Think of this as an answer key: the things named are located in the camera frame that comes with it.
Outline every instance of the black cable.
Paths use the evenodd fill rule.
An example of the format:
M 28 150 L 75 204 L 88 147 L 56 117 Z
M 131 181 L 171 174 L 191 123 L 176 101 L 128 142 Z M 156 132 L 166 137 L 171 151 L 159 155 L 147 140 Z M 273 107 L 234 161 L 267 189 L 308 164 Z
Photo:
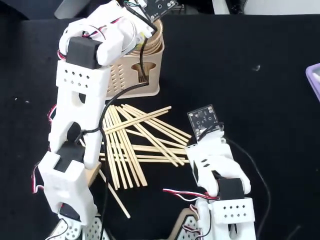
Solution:
M 66 220 L 64 220 L 63 218 L 61 218 L 61 219 L 62 219 L 62 220 L 64 221 L 64 223 L 66 224 L 66 229 L 65 229 L 62 233 L 60 233 L 60 234 L 58 234 L 58 235 L 54 235 L 54 236 L 51 236 L 51 237 L 47 237 L 45 240 L 54 239 L 54 238 L 60 237 L 61 235 L 63 235 L 63 234 L 66 233 L 66 231 L 67 231 L 68 228 L 69 228 L 69 225 L 68 225 L 68 223 L 66 222 Z
M 291 240 L 292 237 L 299 231 L 301 225 L 295 227 L 295 229 L 289 234 L 289 236 L 285 240 Z
M 217 129 L 218 129 L 217 127 L 219 127 L 219 128 L 221 129 L 221 131 L 223 131 L 224 128 L 225 128 L 225 124 L 224 124 L 222 121 L 220 121 L 220 122 L 218 122 L 218 123 L 216 123 L 216 124 L 214 124 L 214 125 L 209 126 L 208 128 L 206 128 L 206 129 L 200 134 L 200 136 L 198 137 L 198 142 L 199 142 L 201 139 L 203 139 L 207 134 L 209 134 L 209 133 L 217 130 Z
M 152 28 L 154 30 L 153 34 L 155 34 L 158 31 L 158 28 L 148 19 L 146 19 L 145 17 L 143 17 L 142 15 L 140 15 L 138 12 L 136 12 L 135 10 L 133 10 L 130 6 L 128 6 L 128 4 L 124 3 L 124 7 L 133 15 L 135 15 L 137 18 L 139 18 L 140 20 L 142 20 L 145 24 L 147 24 L 150 28 Z
M 103 226 L 104 226 L 104 220 L 105 220 L 105 213 L 106 213 L 106 208 L 107 208 L 107 201 L 108 201 L 108 196 L 109 196 L 109 179 L 110 179 L 110 169 L 108 167 L 108 153 L 107 153 L 107 136 L 103 130 L 103 120 L 105 117 L 105 114 L 109 108 L 110 105 L 112 105 L 114 103 L 115 100 L 117 100 L 120 96 L 122 96 L 123 94 L 133 90 L 133 89 L 137 89 L 137 88 L 141 88 L 144 86 L 148 86 L 149 85 L 149 81 L 147 80 L 147 76 L 145 73 L 145 70 L 143 68 L 144 66 L 144 61 L 143 61 L 143 55 L 144 55 L 144 50 L 145 50 L 145 46 L 147 44 L 148 39 L 146 38 L 142 44 L 141 50 L 140 50 L 140 66 L 141 66 L 141 72 L 142 72 L 142 76 L 144 78 L 144 83 L 139 83 L 130 87 L 127 87 L 126 89 L 122 90 L 121 92 L 117 93 L 116 95 L 113 96 L 113 98 L 111 98 L 109 100 L 109 102 L 104 106 L 104 109 L 102 111 L 101 117 L 100 117 L 100 121 L 99 121 L 99 126 L 96 129 L 93 130 L 82 130 L 80 134 L 86 134 L 86 133 L 94 133 L 97 131 L 100 131 L 102 134 L 102 140 L 103 140 L 103 151 L 104 151 L 104 156 L 105 156 L 105 161 L 104 161 L 104 166 L 105 166 L 105 192 L 104 192 L 104 202 L 103 202 L 103 207 L 102 207 L 102 212 L 101 212 L 101 233 L 100 233 L 100 240 L 102 240 L 103 238 Z
M 209 235 L 210 231 L 211 231 L 211 225 L 212 225 L 212 216 L 211 216 L 211 210 L 209 209 L 209 214 L 210 214 L 210 226 L 209 226 L 209 230 L 205 235 L 198 235 L 194 240 L 197 240 L 198 238 L 203 238 Z
M 270 208 L 271 208 L 271 192 L 270 192 L 270 189 L 269 189 L 268 184 L 267 184 L 267 182 L 265 181 L 264 177 L 262 176 L 261 172 L 259 171 L 259 169 L 258 169 L 258 167 L 257 167 L 257 164 L 256 164 L 255 160 L 253 159 L 253 157 L 250 156 L 250 154 L 249 154 L 246 150 L 244 150 L 240 145 L 238 145 L 238 144 L 235 143 L 234 141 L 230 140 L 229 138 L 227 138 L 227 137 L 225 137 L 225 136 L 224 136 L 224 138 L 225 138 L 226 140 L 228 140 L 231 144 L 233 144 L 236 148 L 238 148 L 242 153 L 244 153 L 244 154 L 250 159 L 250 161 L 251 161 L 252 164 L 253 164 L 253 167 L 255 168 L 255 171 L 258 173 L 258 175 L 259 175 L 259 177 L 260 177 L 260 179 L 261 179 L 261 181 L 262 181 L 262 183 L 263 183 L 263 185 L 264 185 L 264 187 L 265 187 L 265 191 L 266 191 L 266 194 L 267 194 L 267 201 L 268 201 L 268 203 L 267 203 L 267 208 L 266 208 L 266 211 L 265 211 L 265 213 L 264 213 L 264 216 L 263 216 L 263 218 L 262 218 L 262 220 L 261 220 L 261 223 L 260 223 L 260 225 L 259 225 L 259 227 L 258 227 L 258 230 L 257 230 L 257 232 L 256 232 L 256 239 L 259 240 L 259 239 L 260 239 L 261 232 L 262 232 L 262 229 L 263 229 L 263 227 L 264 227 L 264 225 L 265 225 L 266 219 L 267 219 L 267 217 L 268 217 L 268 215 L 269 215 Z

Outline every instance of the wire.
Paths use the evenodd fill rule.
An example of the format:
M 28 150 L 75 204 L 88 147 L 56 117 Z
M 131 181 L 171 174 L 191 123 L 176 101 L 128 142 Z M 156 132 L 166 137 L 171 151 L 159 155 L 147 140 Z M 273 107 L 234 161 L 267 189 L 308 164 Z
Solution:
M 129 7 L 140 7 L 140 4 L 135 4 L 134 2 L 124 1 L 124 4 L 128 5 Z
M 209 196 L 208 194 L 202 194 L 202 193 L 198 193 L 198 192 L 193 192 L 193 191 L 177 191 L 177 190 L 172 190 L 172 189 L 168 189 L 168 188 L 164 188 L 162 189 L 163 192 L 165 193 L 170 193 L 173 195 L 180 195 L 180 194 L 185 194 L 185 195 L 191 195 L 191 196 L 196 196 L 199 198 L 203 198 L 206 200 L 218 200 L 219 197 L 217 196 Z
M 142 44 L 141 50 L 140 50 L 139 61 L 140 61 L 140 68 L 141 68 L 144 82 L 149 84 L 149 78 L 147 77 L 146 72 L 145 72 L 145 68 L 144 68 L 144 51 L 145 51 L 145 47 L 147 45 L 147 41 L 148 41 L 148 38 L 145 38 L 144 42 Z
M 229 138 L 227 138 L 225 136 L 224 136 L 224 138 L 226 140 L 228 140 L 231 144 L 233 144 L 236 148 L 238 148 L 242 153 L 244 153 L 250 159 L 250 161 L 252 162 L 253 167 L 255 168 L 255 171 L 258 173 L 258 175 L 259 175 L 259 177 L 260 177 L 260 179 L 261 179 L 261 181 L 262 181 L 262 183 L 263 183 L 263 185 L 265 187 L 268 203 L 267 203 L 267 208 L 266 208 L 266 211 L 264 213 L 264 216 L 263 216 L 263 218 L 261 220 L 261 223 L 260 223 L 260 225 L 258 227 L 258 230 L 256 232 L 256 239 L 259 240 L 261 232 L 262 232 L 262 229 L 263 229 L 263 227 L 265 225 L 266 219 L 267 219 L 267 217 L 269 215 L 269 212 L 270 212 L 270 209 L 271 209 L 271 192 L 270 192 L 270 189 L 269 189 L 268 184 L 265 181 L 264 177 L 262 176 L 261 172 L 259 171 L 259 169 L 257 167 L 257 164 L 256 164 L 255 160 L 253 159 L 253 157 L 250 156 L 250 154 L 246 150 L 244 150 L 240 145 L 238 145 L 237 143 L 235 143 L 231 139 L 229 139 Z
M 211 216 L 211 210 L 210 210 L 210 209 L 209 209 L 209 215 L 210 215 L 210 223 L 209 223 L 209 230 L 208 230 L 208 232 L 207 232 L 206 234 L 204 234 L 204 235 L 202 234 L 202 235 L 196 236 L 194 240 L 197 240 L 197 239 L 199 239 L 199 238 L 206 237 L 206 236 L 208 236 L 209 233 L 211 232 L 212 216 Z
M 52 108 L 50 109 L 50 111 L 48 112 L 48 114 L 46 115 L 48 117 L 48 121 L 50 123 L 52 123 L 52 120 L 54 119 L 54 117 L 52 117 L 52 115 L 56 111 L 56 109 L 57 109 L 57 104 L 53 105 Z
M 61 52 L 60 52 L 60 49 L 58 49 L 58 51 L 56 52 L 58 58 L 60 60 L 66 60 L 67 56 L 63 55 Z
M 189 209 L 195 213 L 196 217 L 198 218 L 197 220 L 200 220 L 198 209 L 196 208 L 196 206 L 193 204 L 190 204 Z
M 152 28 L 154 30 L 153 34 L 155 34 L 158 31 L 158 28 L 149 20 L 147 20 L 145 17 L 143 17 L 142 15 L 140 15 L 138 12 L 136 12 L 135 10 L 133 10 L 129 5 L 127 5 L 126 3 L 124 3 L 124 7 L 133 15 L 135 15 L 137 18 L 139 18 L 140 20 L 142 20 L 145 24 L 147 24 L 150 28 Z
M 207 134 L 209 134 L 209 133 L 211 133 L 211 132 L 213 132 L 213 131 L 215 131 L 215 130 L 218 130 L 218 129 L 221 129 L 221 131 L 223 131 L 224 130 L 224 128 L 225 128 L 225 124 L 222 122 L 222 121 L 220 121 L 220 122 L 218 122 L 218 123 L 216 123 L 216 124 L 214 124 L 214 125 L 211 125 L 211 126 L 209 126 L 208 128 L 206 128 L 200 135 L 199 135 L 199 137 L 198 137 L 198 142 L 201 140 L 201 139 L 203 139 Z
M 301 225 L 295 227 L 295 229 L 289 234 L 289 236 L 285 240 L 291 240 L 292 237 L 299 231 Z
M 68 225 L 68 223 L 66 222 L 66 220 L 64 220 L 63 218 L 61 218 L 61 219 L 62 219 L 62 220 L 64 221 L 64 223 L 66 224 L 66 229 L 65 229 L 62 233 L 60 233 L 60 234 L 58 234 L 58 235 L 54 235 L 54 236 L 49 236 L 49 237 L 47 237 L 45 240 L 54 239 L 54 238 L 60 237 L 60 236 L 62 236 L 63 234 L 66 233 L 66 231 L 67 231 L 68 228 L 69 228 L 69 225 Z
M 186 232 L 190 232 L 190 233 L 198 233 L 200 234 L 200 230 L 199 229 L 194 229 L 188 225 L 182 225 L 182 228 L 186 231 Z
M 194 202 L 194 201 L 200 199 L 199 196 L 196 197 L 196 198 L 193 198 L 193 199 L 186 199 L 186 198 L 184 198 L 183 196 L 181 196 L 180 194 L 174 194 L 174 195 L 177 196 L 177 197 L 179 197 L 179 198 L 181 198 L 182 200 L 184 200 L 184 201 L 186 201 L 186 202 Z
M 141 47 L 141 51 L 140 51 L 140 65 L 143 66 L 144 63 L 143 63 L 143 58 L 141 56 L 144 55 L 144 49 L 145 49 L 145 46 L 147 44 L 147 38 L 144 40 L 144 43 Z M 143 77 L 145 78 L 146 77 L 146 73 L 145 71 L 143 70 L 142 71 L 142 75 Z M 105 166 L 105 178 L 106 178 L 106 181 L 105 181 L 105 192 L 104 192 L 104 202 L 103 202 L 103 207 L 102 207 L 102 212 L 101 212 L 101 226 L 103 228 L 103 225 L 104 225 L 104 220 L 105 220 L 105 213 L 106 213 L 106 208 L 107 208 L 107 201 L 108 201 L 108 195 L 109 195 L 109 179 L 110 179 L 110 169 L 108 167 L 108 163 L 107 163 L 107 137 L 106 137 L 106 134 L 103 130 L 103 121 L 104 121 L 104 117 L 105 117 L 105 114 L 109 108 L 110 105 L 112 105 L 114 103 L 114 101 L 116 101 L 120 96 L 122 96 L 123 94 L 131 91 L 131 90 L 134 90 L 134 89 L 138 89 L 138 88 L 141 88 L 141 87 L 144 87 L 144 86 L 148 86 L 149 85 L 149 81 L 147 81 L 147 79 L 145 78 L 145 82 L 144 83 L 139 83 L 139 84 L 136 84 L 136 85 L 133 85 L 133 86 L 130 86 L 130 87 L 127 87 L 126 89 L 122 90 L 121 92 L 117 93 L 116 95 L 114 95 L 110 100 L 109 102 L 104 106 L 104 109 L 102 111 L 102 114 L 101 114 L 101 117 L 100 117 L 100 121 L 99 121 L 99 125 L 98 125 L 98 128 L 96 129 L 93 129 L 93 130 L 82 130 L 81 133 L 80 133 L 80 138 L 86 134 L 86 133 L 94 133 L 94 132 L 97 132 L 97 131 L 100 131 L 101 134 L 102 134 L 102 140 L 103 140 L 103 151 L 104 151 L 104 155 L 105 155 L 105 161 L 104 161 L 104 166 Z M 102 240 L 103 238 L 103 235 L 104 235 L 104 231 L 103 229 L 101 228 L 101 233 L 100 233 L 100 240 Z
M 31 174 L 31 182 L 32 182 L 32 193 L 36 194 L 38 192 L 38 189 L 44 189 L 45 187 L 43 185 L 37 185 L 36 184 L 36 169 L 38 167 L 40 162 L 37 162 L 32 170 L 32 174 Z

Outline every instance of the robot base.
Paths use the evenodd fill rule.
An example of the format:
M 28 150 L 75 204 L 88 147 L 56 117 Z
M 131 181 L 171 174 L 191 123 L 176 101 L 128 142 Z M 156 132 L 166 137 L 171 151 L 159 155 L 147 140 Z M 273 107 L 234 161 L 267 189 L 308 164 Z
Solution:
M 59 235 L 63 233 L 66 230 L 66 228 L 67 224 L 63 220 L 60 220 L 60 222 L 57 224 L 55 230 L 51 233 L 50 236 Z M 101 220 L 100 218 L 95 217 L 92 224 L 82 228 L 82 235 L 79 236 L 78 228 L 69 226 L 68 230 L 64 234 L 51 238 L 50 240 L 99 240 L 101 229 Z M 105 230 L 103 230 L 102 239 L 110 240 Z

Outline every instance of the bamboo chopstick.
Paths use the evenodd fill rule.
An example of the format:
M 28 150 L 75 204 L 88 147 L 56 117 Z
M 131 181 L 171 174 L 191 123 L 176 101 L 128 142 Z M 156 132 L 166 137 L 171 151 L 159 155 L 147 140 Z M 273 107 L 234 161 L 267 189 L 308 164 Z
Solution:
M 116 121 L 121 122 L 121 119 L 120 119 L 120 116 L 116 110 L 116 107 L 114 105 L 112 105 L 112 106 L 110 106 L 110 110 L 113 112 L 113 115 L 114 115 Z M 145 187 L 148 185 L 148 183 L 147 183 L 146 177 L 144 175 L 144 172 L 142 171 L 141 166 L 137 160 L 136 153 L 135 153 L 134 149 L 132 148 L 129 137 L 128 137 L 125 129 L 122 129 L 120 132 L 122 132 L 122 139 L 123 139 L 124 143 L 126 144 L 127 153 L 128 153 L 128 156 L 132 160 L 132 164 L 133 164 L 133 167 L 136 171 L 136 174 L 138 175 L 139 180 L 142 183 L 142 186 Z
M 141 152 L 151 152 L 151 153 L 161 153 L 161 151 L 156 148 L 155 146 L 145 146 L 145 145 L 132 145 L 133 150 L 135 151 L 141 151 Z M 187 155 L 186 151 L 181 148 L 171 148 L 168 147 L 168 149 L 173 152 L 174 154 L 178 155 Z
M 114 124 L 114 125 L 115 125 L 115 124 L 118 124 L 118 123 L 119 123 L 119 122 L 118 122 L 118 119 L 116 119 L 116 116 L 114 115 L 114 112 L 112 111 L 111 106 L 108 108 L 107 112 L 109 113 L 113 124 Z M 126 155 L 126 156 L 128 157 L 128 151 L 127 151 L 128 145 L 127 145 L 127 142 L 124 140 L 123 131 L 124 131 L 124 130 L 121 129 L 120 131 L 117 131 L 116 134 L 117 134 L 117 136 L 118 136 L 119 142 L 124 145 L 124 148 L 123 148 L 124 155 Z M 121 152 L 121 156 L 120 156 L 121 159 L 124 159 L 124 155 L 123 155 L 122 152 Z M 140 187 L 140 183 L 139 183 L 139 181 L 138 181 L 137 174 L 136 174 L 135 169 L 134 169 L 133 164 L 132 164 L 132 159 L 129 157 L 127 162 L 128 162 L 128 165 L 129 165 L 129 168 L 130 168 L 130 170 L 131 170 L 131 173 L 132 173 L 132 176 L 133 176 L 133 180 L 134 180 L 136 186 L 137 186 L 137 187 Z
M 109 122 L 109 119 L 107 116 L 107 113 L 106 115 L 104 116 L 104 119 L 105 119 L 105 122 L 106 122 L 106 126 L 108 128 L 110 128 L 111 126 L 111 123 Z M 115 154 L 115 160 L 116 160 L 116 163 L 117 163 L 117 166 L 118 166 L 118 170 L 120 172 L 120 177 L 121 177 L 121 180 L 122 180 L 122 184 L 123 184 L 123 188 L 124 189 L 127 189 L 128 186 L 127 186 L 127 182 L 126 182 L 126 179 L 125 179 L 125 175 L 124 175 L 124 172 L 122 170 L 122 167 L 121 167 L 121 163 L 120 163 L 120 160 L 119 160 L 119 154 L 121 154 L 121 149 L 120 149 L 120 152 L 118 153 L 118 148 L 117 148 L 117 145 L 116 145 L 116 141 L 115 141 L 115 133 L 113 132 L 112 134 L 108 134 L 107 136 L 110 136 L 110 140 L 111 140 L 111 146 L 112 146 L 112 150 Z
M 168 159 L 147 159 L 147 158 L 138 158 L 137 159 L 139 161 L 139 163 L 171 163 L 171 161 L 169 161 Z M 185 164 L 190 163 L 189 160 L 187 159 L 182 159 L 182 162 L 184 162 Z
M 133 107 L 133 106 L 130 106 L 130 105 L 128 105 L 128 104 L 125 104 L 125 106 L 127 106 L 127 107 L 129 107 L 129 108 L 132 108 L 133 110 L 136 110 L 138 113 L 140 113 L 140 114 L 142 114 L 142 115 L 146 114 L 145 112 L 143 112 L 143 111 L 141 111 L 141 110 L 139 110 L 139 109 L 137 109 L 137 108 L 135 108 L 135 107 Z M 190 139 L 190 138 L 192 137 L 190 134 L 188 134 L 188 133 L 186 133 L 186 132 L 184 132 L 184 131 L 181 131 L 180 129 L 178 129 L 178 128 L 176 128 L 176 127 L 174 127 L 174 126 L 172 126 L 172 125 L 170 125 L 170 124 L 168 124 L 168 123 L 166 123 L 166 122 L 164 122 L 164 121 L 161 121 L 161 120 L 159 120 L 159 119 L 157 119 L 157 118 L 153 118 L 152 120 L 156 121 L 157 123 L 159 123 L 159 124 L 161 124 L 161 125 L 169 128 L 169 129 L 171 129 L 171 130 L 173 130 L 173 131 L 176 131 L 177 133 L 185 136 L 185 137 L 188 138 L 188 139 Z
M 150 113 L 148 113 L 146 115 L 143 115 L 143 116 L 140 116 L 140 117 L 133 117 L 130 120 L 124 121 L 124 122 L 122 122 L 121 124 L 118 124 L 118 125 L 108 126 L 108 128 L 104 130 L 105 134 L 111 134 L 113 132 L 119 131 L 120 129 L 124 129 L 124 128 L 132 126 L 134 124 L 138 124 L 138 123 L 144 122 L 144 121 L 146 121 L 148 119 L 156 118 L 158 116 L 161 116 L 163 114 L 168 113 L 169 109 L 171 109 L 171 106 L 164 107 L 162 109 L 150 112 Z
M 144 137 L 144 135 L 142 133 L 138 132 L 138 131 L 132 131 L 130 129 L 126 129 L 125 131 L 127 133 L 129 133 L 129 134 L 134 134 L 134 135 L 137 135 L 137 136 L 140 136 L 140 137 Z M 184 149 L 186 147 L 184 145 L 181 145 L 181 144 L 178 144 L 178 143 L 175 143 L 175 142 L 171 142 L 171 141 L 167 141 L 167 140 L 164 140 L 164 139 L 161 139 L 161 138 L 156 138 L 156 139 L 158 139 L 163 144 L 168 144 L 168 145 L 180 148 L 180 149 Z
M 104 175 L 104 173 L 101 170 L 99 170 L 99 174 L 102 177 L 103 181 L 106 183 L 107 179 L 106 179 L 106 176 Z M 121 202 L 120 198 L 118 197 L 118 195 L 116 194 L 115 190 L 112 188 L 110 183 L 108 184 L 108 188 L 109 188 L 110 192 L 112 193 L 112 195 L 114 196 L 116 202 L 119 204 L 119 206 L 122 209 L 123 213 L 126 215 L 126 217 L 128 219 L 131 218 L 128 210 L 125 208 L 124 204 Z
M 133 110 L 133 109 L 131 109 L 131 108 L 125 106 L 125 105 L 122 105 L 122 107 L 127 113 L 133 115 L 136 118 L 139 118 L 139 117 L 143 116 L 140 113 L 136 112 L 135 110 Z M 187 138 L 177 134 L 176 132 L 168 129 L 167 127 L 157 123 L 156 121 L 154 121 L 152 119 L 145 120 L 144 122 L 146 124 L 150 125 L 151 127 L 157 129 L 158 131 L 162 132 L 163 134 L 167 135 L 168 137 L 172 138 L 173 140 L 177 141 L 181 145 L 186 146 L 187 142 L 189 141 Z
M 123 109 L 121 109 L 120 107 L 116 107 L 116 109 L 118 110 L 118 112 L 120 112 L 126 119 L 131 119 L 132 116 L 130 116 L 126 111 L 124 111 Z M 180 163 L 181 165 L 184 165 L 184 163 L 177 158 L 176 155 L 174 155 L 174 153 L 172 153 L 165 145 L 163 145 L 163 143 L 161 143 L 160 141 L 158 141 L 148 130 L 146 130 L 140 123 L 135 124 L 134 127 L 140 131 L 154 146 L 156 146 L 156 148 L 163 154 L 165 155 L 171 162 L 173 165 L 175 165 L 176 167 L 178 166 L 178 164 L 174 161 L 176 160 L 178 163 Z

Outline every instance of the wooden chopstick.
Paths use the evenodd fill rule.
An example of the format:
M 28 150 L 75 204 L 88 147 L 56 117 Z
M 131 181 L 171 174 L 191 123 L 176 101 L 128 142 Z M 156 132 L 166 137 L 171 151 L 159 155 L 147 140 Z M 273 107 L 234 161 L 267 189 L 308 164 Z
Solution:
M 103 126 L 103 128 L 107 127 L 107 121 L 106 121 L 105 117 L 103 118 L 102 126 Z M 119 176 L 118 176 L 118 172 L 117 172 L 117 166 L 115 163 L 115 157 L 113 155 L 113 150 L 111 147 L 111 140 L 110 140 L 109 135 L 106 135 L 105 137 L 106 137 L 106 142 L 107 142 L 106 149 L 107 149 L 107 155 L 108 155 L 107 156 L 108 162 L 109 162 L 109 166 L 111 166 L 110 171 L 111 171 L 112 182 L 113 182 L 115 190 L 118 190 L 118 188 L 120 188 L 120 181 L 119 181 Z
M 150 113 L 148 113 L 146 115 L 143 115 L 143 116 L 140 116 L 140 117 L 132 117 L 131 119 L 129 119 L 127 121 L 124 121 L 121 124 L 114 125 L 114 126 L 109 126 L 107 129 L 104 130 L 105 134 L 111 134 L 113 132 L 119 131 L 120 129 L 124 129 L 124 128 L 132 126 L 134 124 L 138 124 L 138 123 L 144 122 L 144 121 L 146 121 L 148 119 L 156 118 L 158 116 L 161 116 L 163 114 L 168 113 L 169 109 L 171 109 L 171 106 L 164 107 L 162 109 L 150 112 Z
M 126 111 L 124 111 L 123 109 L 121 109 L 120 107 L 116 107 L 116 110 L 122 114 L 126 119 L 131 119 L 132 116 L 130 116 Z M 184 165 L 184 163 L 177 158 L 176 155 L 174 155 L 174 153 L 172 153 L 165 145 L 163 145 L 163 143 L 161 143 L 160 141 L 158 141 L 148 130 L 146 130 L 140 123 L 135 124 L 134 127 L 140 131 L 163 155 L 165 155 L 171 162 L 173 165 L 175 165 L 176 167 L 178 166 L 178 164 L 174 161 L 176 160 L 178 163 L 180 163 L 181 165 Z
M 116 107 L 115 107 L 114 105 L 112 105 L 112 106 L 110 106 L 110 109 L 111 109 L 111 111 L 113 112 L 113 115 L 114 115 L 115 119 L 116 119 L 118 122 L 121 122 L 121 119 L 120 119 L 120 116 L 119 116 L 119 114 L 118 114 L 118 112 L 117 112 L 117 110 L 116 110 Z M 138 160 L 137 160 L 136 153 L 135 153 L 135 151 L 134 151 L 134 149 L 133 149 L 133 147 L 132 147 L 132 145 L 131 145 L 131 142 L 130 142 L 130 140 L 129 140 L 129 137 L 128 137 L 125 129 L 122 129 L 121 132 L 122 132 L 122 138 L 123 138 L 123 140 L 124 140 L 124 143 L 126 144 L 127 153 L 128 153 L 129 157 L 130 157 L 131 160 L 132 160 L 132 164 L 133 164 L 133 167 L 134 167 L 134 169 L 135 169 L 135 171 L 136 171 L 136 174 L 138 175 L 139 180 L 140 180 L 140 182 L 142 183 L 142 186 L 145 187 L 145 186 L 148 185 L 148 183 L 147 183 L 145 174 L 144 174 L 144 172 L 142 171 L 141 166 L 140 166 L 140 164 L 139 164 L 139 162 L 138 162 Z
M 86 147 L 84 141 L 80 138 L 79 139 L 82 147 Z M 109 167 L 110 167 L 110 171 L 111 171 L 111 177 L 112 177 L 112 181 L 113 181 L 113 185 L 114 185 L 114 188 L 115 190 L 118 189 L 118 186 L 117 186 L 117 182 L 115 181 L 115 177 L 114 177 L 114 173 L 113 173 L 113 166 L 112 166 L 112 163 L 110 161 L 111 157 L 109 157 L 109 154 L 108 154 L 108 159 L 109 159 Z
M 135 107 L 133 107 L 133 106 L 130 106 L 130 105 L 128 105 L 128 104 L 125 104 L 125 106 L 127 106 L 127 107 L 135 110 L 136 112 L 140 113 L 141 115 L 146 114 L 145 112 L 143 112 L 143 111 L 141 111 L 141 110 L 139 110 L 139 109 L 137 109 L 137 108 L 135 108 Z M 184 131 L 181 131 L 180 129 L 178 129 L 178 128 L 176 128 L 176 127 L 174 127 L 174 126 L 172 126 L 172 125 L 170 125 L 170 124 L 168 124 L 168 123 L 166 123 L 166 122 L 164 122 L 164 121 L 161 121 L 161 120 L 159 120 L 159 119 L 157 119 L 157 118 L 153 118 L 152 120 L 154 120 L 155 122 L 157 122 L 157 123 L 159 123 L 159 124 L 161 124 L 161 125 L 169 128 L 169 129 L 171 129 L 171 130 L 173 130 L 173 131 L 176 131 L 177 133 L 185 136 L 185 137 L 188 138 L 188 139 L 190 139 L 190 138 L 192 137 L 190 134 L 188 134 L 188 133 L 186 133 L 186 132 L 184 132 Z
M 147 159 L 147 158 L 138 158 L 137 159 L 139 161 L 139 163 L 171 163 L 171 161 L 169 161 L 168 159 Z M 185 164 L 190 163 L 189 160 L 182 160 L 182 162 L 184 162 Z
M 133 115 L 134 117 L 136 118 L 139 118 L 143 115 L 141 115 L 140 113 L 137 113 L 135 110 L 125 106 L 125 105 L 122 105 L 123 109 Z M 163 134 L 167 135 L 168 137 L 172 138 L 173 140 L 177 141 L 178 143 L 180 143 L 181 145 L 184 145 L 184 146 L 187 146 L 187 142 L 189 141 L 187 138 L 177 134 L 176 132 L 168 129 L 167 127 L 157 123 L 156 121 L 153 121 L 152 119 L 149 119 L 149 120 L 145 120 L 144 121 L 146 124 L 150 125 L 151 127 L 157 129 L 158 131 L 162 132 Z
M 104 173 L 101 170 L 99 170 L 99 174 L 102 177 L 103 181 L 106 183 L 107 179 L 106 179 L 106 176 L 104 175 Z M 116 202 L 119 204 L 119 206 L 122 209 L 123 213 L 126 215 L 126 217 L 128 219 L 131 218 L 128 210 L 125 208 L 124 204 L 121 202 L 120 198 L 118 197 L 118 195 L 116 194 L 115 190 L 112 188 L 110 183 L 108 184 L 108 188 L 109 188 L 110 192 L 112 193 L 112 195 L 114 196 Z
M 137 131 L 133 131 L 133 130 L 130 130 L 130 129 L 126 129 L 125 131 L 127 133 L 129 133 L 129 134 L 134 134 L 134 135 L 137 135 L 137 136 L 140 136 L 140 137 L 144 137 L 144 135 L 142 133 L 137 132 Z M 180 149 L 184 149 L 186 147 L 184 145 L 181 145 L 181 144 L 178 144 L 178 143 L 175 143 L 175 142 L 171 142 L 171 141 L 167 141 L 167 140 L 164 140 L 164 139 L 161 139 L 161 138 L 156 138 L 156 139 L 158 139 L 163 144 L 168 144 L 168 145 L 180 148 Z
M 145 145 L 132 145 L 132 148 L 134 151 L 141 151 L 141 152 L 151 152 L 151 153 L 161 153 L 159 151 L 158 148 L 156 148 L 155 146 L 145 146 Z M 186 151 L 184 149 L 181 149 L 181 148 L 171 148 L 171 147 L 168 147 L 168 149 L 173 152 L 174 154 L 178 154 L 178 155 L 187 155 Z
M 109 122 L 109 119 L 107 117 L 107 113 L 105 114 L 104 119 L 105 119 L 105 122 L 106 122 L 106 126 L 108 128 L 110 128 L 110 126 L 112 124 Z M 118 170 L 120 172 L 120 177 L 121 177 L 121 180 L 122 180 L 123 188 L 127 189 L 128 188 L 127 182 L 126 182 L 125 175 L 124 175 L 124 172 L 122 170 L 121 163 L 120 163 L 120 160 L 119 160 L 119 154 L 121 153 L 121 150 L 118 153 L 119 149 L 117 148 L 116 141 L 115 141 L 115 138 L 114 138 L 114 137 L 117 137 L 117 136 L 115 136 L 114 132 L 112 134 L 108 134 L 108 136 L 110 136 L 110 140 L 111 140 L 111 144 L 110 145 L 111 145 L 112 150 L 113 150 L 113 152 L 115 154 L 115 160 L 116 160 L 116 163 L 117 163 L 117 166 L 118 166 Z
M 116 119 L 116 116 L 115 116 L 115 114 L 114 114 L 114 112 L 113 112 L 112 106 L 110 106 L 110 107 L 108 108 L 107 112 L 109 113 L 113 124 L 114 124 L 114 125 L 115 125 L 115 124 L 118 124 L 119 121 L 118 121 L 118 119 Z M 128 144 L 127 144 L 127 142 L 124 140 L 123 131 L 124 131 L 124 129 L 121 129 L 120 131 L 117 131 L 116 134 L 118 135 L 119 142 L 124 145 L 124 148 L 123 148 L 124 155 L 128 157 L 128 150 L 127 150 L 127 149 L 128 149 Z M 135 171 L 135 169 L 134 169 L 134 167 L 133 167 L 132 159 L 129 157 L 128 160 L 129 160 L 129 161 L 127 161 L 127 162 L 128 162 L 129 168 L 130 168 L 130 170 L 131 170 L 131 173 L 132 173 L 132 176 L 133 176 L 133 180 L 134 180 L 136 186 L 137 186 L 137 187 L 140 187 L 140 183 L 139 183 L 139 181 L 138 181 L 136 171 Z

